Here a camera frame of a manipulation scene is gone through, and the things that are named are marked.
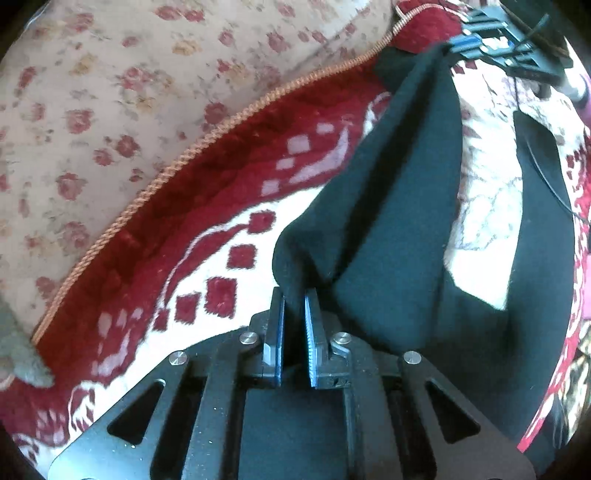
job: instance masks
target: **gray fuzzy fabric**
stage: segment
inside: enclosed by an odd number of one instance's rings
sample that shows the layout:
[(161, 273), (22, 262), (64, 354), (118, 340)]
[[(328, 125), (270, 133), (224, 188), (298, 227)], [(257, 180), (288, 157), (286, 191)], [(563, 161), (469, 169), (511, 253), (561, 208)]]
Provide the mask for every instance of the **gray fuzzy fabric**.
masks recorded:
[(17, 318), (0, 296), (0, 369), (35, 387), (53, 385), (53, 375), (43, 363)]

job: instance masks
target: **metal screw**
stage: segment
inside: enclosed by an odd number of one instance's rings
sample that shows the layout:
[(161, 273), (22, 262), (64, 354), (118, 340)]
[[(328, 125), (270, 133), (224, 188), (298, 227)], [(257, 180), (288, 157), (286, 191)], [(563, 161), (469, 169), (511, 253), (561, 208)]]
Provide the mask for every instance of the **metal screw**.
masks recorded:
[(333, 340), (338, 345), (347, 345), (351, 342), (351, 334), (347, 332), (338, 332), (333, 336)]
[(255, 332), (244, 332), (240, 335), (240, 343), (243, 345), (253, 345), (258, 342), (258, 335)]
[(177, 350), (168, 356), (168, 361), (171, 365), (184, 365), (189, 360), (189, 357), (182, 350)]
[(418, 365), (419, 363), (421, 363), (421, 360), (423, 359), (421, 354), (418, 352), (415, 352), (414, 350), (410, 350), (410, 351), (406, 352), (402, 356), (402, 358), (404, 358), (404, 361), (406, 363), (408, 363), (409, 365)]

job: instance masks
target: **black cloth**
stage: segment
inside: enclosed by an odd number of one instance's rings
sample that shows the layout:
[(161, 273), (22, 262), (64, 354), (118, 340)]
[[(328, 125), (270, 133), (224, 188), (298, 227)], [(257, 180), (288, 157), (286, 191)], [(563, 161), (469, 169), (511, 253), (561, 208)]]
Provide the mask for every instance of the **black cloth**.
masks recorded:
[[(416, 57), (384, 51), (376, 70), (393, 93), (390, 106), (347, 169), (281, 234), (273, 272), (295, 313), (287, 361), (304, 359), (303, 295), (315, 287), (346, 330), (375, 349), (420, 351), (517, 444), (563, 346), (573, 221), (527, 148), (567, 199), (552, 133), (517, 112), (523, 215), (506, 310), (454, 285), (443, 253), (456, 216), (462, 121), (449, 67), (443, 46)], [(552, 455), (552, 439), (540, 441)]]

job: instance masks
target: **black cable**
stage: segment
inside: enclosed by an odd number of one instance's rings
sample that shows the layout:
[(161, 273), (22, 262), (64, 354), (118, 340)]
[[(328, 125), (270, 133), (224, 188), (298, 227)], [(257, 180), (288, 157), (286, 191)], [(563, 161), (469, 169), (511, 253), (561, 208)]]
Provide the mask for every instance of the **black cable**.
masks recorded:
[(542, 30), (542, 28), (544, 28), (549, 21), (550, 16), (548, 14), (544, 14), (544, 16), (540, 18), (540, 21), (536, 23), (535, 27), (532, 28), (529, 32), (527, 32), (527, 35), (523, 37), (521, 40), (519, 40), (519, 42), (513, 45), (513, 52), (515, 52), (515, 50), (521, 47), (525, 42), (529, 41), (531, 37), (539, 33), (540, 30)]
[(535, 169), (538, 171), (538, 174), (540, 175), (540, 177), (542, 177), (542, 180), (544, 180), (544, 183), (550, 189), (550, 191), (552, 192), (554, 197), (556, 197), (556, 200), (558, 200), (558, 202), (562, 205), (562, 207), (564, 207), (564, 209), (567, 212), (569, 212), (572, 216), (581, 220), (581, 222), (583, 222), (585, 225), (591, 225), (591, 222), (589, 222), (586, 218), (581, 217), (578, 213), (574, 212), (573, 209), (570, 206), (566, 205), (566, 202), (562, 198), (560, 198), (560, 195), (558, 195), (556, 190), (554, 190), (554, 187), (550, 184), (550, 182), (546, 178), (546, 175), (544, 175), (544, 172), (540, 168), (540, 164), (538, 163), (534, 153), (531, 151), (531, 146), (530, 146), (529, 140), (525, 140), (525, 144), (527, 145), (527, 148), (530, 151), (531, 159), (534, 162)]
[[(437, 1), (438, 1), (439, 5), (445, 10), (444, 6), (441, 4), (441, 0), (437, 0)], [(550, 16), (548, 14), (544, 14), (542, 16), (542, 18), (540, 19), (540, 21), (536, 24), (536, 26), (534, 28), (532, 28), (523, 39), (521, 39), (519, 42), (517, 42), (513, 46), (509, 55), (511, 55), (514, 58), (516, 63), (519, 63), (515, 59), (515, 56), (517, 56), (517, 54), (519, 53), (519, 52), (517, 52), (517, 48), (519, 48), (521, 45), (523, 45), (525, 42), (527, 42), (530, 38), (532, 38), (534, 35), (536, 35), (542, 28), (544, 28), (547, 25), (549, 20), (550, 20)], [(485, 53), (484, 55), (489, 58), (493, 58), (493, 55), (490, 55), (488, 53)], [(519, 103), (519, 91), (517, 91), (517, 77), (515, 77), (515, 76), (513, 77), (513, 85), (515, 88), (515, 102), (517, 103), (517, 109), (521, 112), (521, 105)], [(567, 205), (567, 203), (560, 197), (560, 195), (558, 195), (558, 192), (556, 192), (554, 187), (548, 181), (548, 178), (546, 178), (546, 175), (544, 175), (544, 172), (542, 171), (540, 164), (538, 163), (538, 160), (536, 159), (534, 152), (531, 149), (529, 140), (526, 139), (525, 143), (527, 145), (528, 150), (530, 151), (531, 159), (534, 163), (535, 169), (537, 170), (537, 172), (540, 175), (540, 177), (542, 178), (542, 180), (544, 180), (544, 183), (550, 189), (550, 191), (552, 192), (552, 194), (554, 195), (556, 200), (558, 200), (559, 204), (567, 212), (569, 212), (569, 214), (571, 214), (572, 216), (574, 216), (575, 218), (578, 218), (581, 222), (583, 222), (583, 224), (591, 225), (591, 222), (589, 222), (589, 220), (587, 220), (586, 218), (583, 218), (578, 213), (573, 211), (573, 209), (569, 205)]]

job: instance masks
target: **floral fabric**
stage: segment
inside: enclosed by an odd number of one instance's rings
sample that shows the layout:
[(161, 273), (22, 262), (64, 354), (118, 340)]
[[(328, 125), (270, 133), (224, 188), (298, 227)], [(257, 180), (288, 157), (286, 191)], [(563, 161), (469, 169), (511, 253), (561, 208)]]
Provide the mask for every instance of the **floral fabric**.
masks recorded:
[(51, 1), (0, 76), (0, 292), (25, 330), (196, 138), (390, 17), (389, 0)]

